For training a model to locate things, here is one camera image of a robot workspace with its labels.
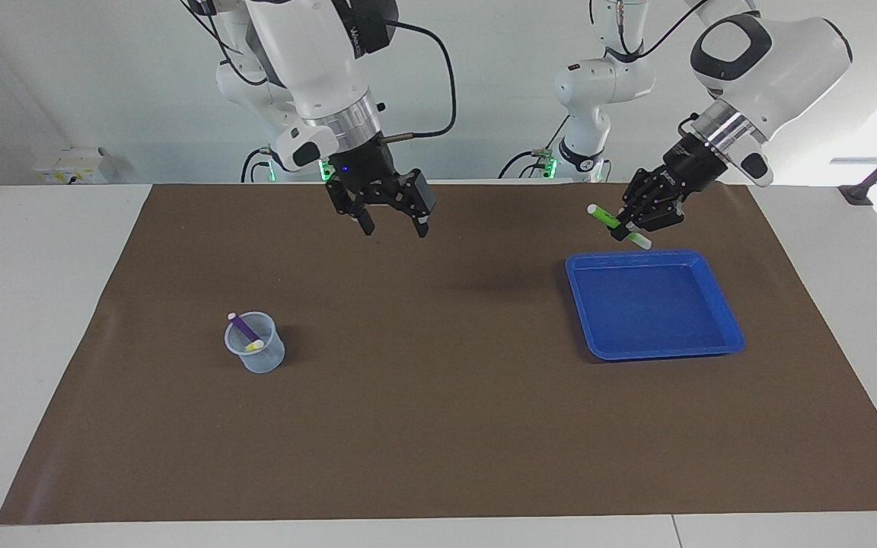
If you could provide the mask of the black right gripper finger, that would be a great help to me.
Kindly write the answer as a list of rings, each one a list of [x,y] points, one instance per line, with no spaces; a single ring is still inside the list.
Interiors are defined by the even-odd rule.
[[[435,204],[435,192],[429,187],[421,170],[413,169],[399,177],[397,211],[412,219],[412,225],[420,238],[425,238],[429,232],[429,216]]]
[[[338,215],[350,216],[359,223],[365,235],[372,235],[375,232],[375,222],[366,209],[365,200],[361,195],[353,199],[343,183],[327,183],[327,193]]]

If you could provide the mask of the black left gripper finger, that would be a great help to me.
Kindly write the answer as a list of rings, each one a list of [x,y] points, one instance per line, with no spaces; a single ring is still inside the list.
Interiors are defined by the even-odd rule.
[[[644,231],[636,227],[637,201],[644,196],[671,196],[671,184],[664,177],[665,171],[639,169],[624,191],[616,221],[619,225],[611,229],[613,238],[627,238],[630,233]]]
[[[682,223],[686,196],[644,196],[636,205],[636,227],[654,232]]]

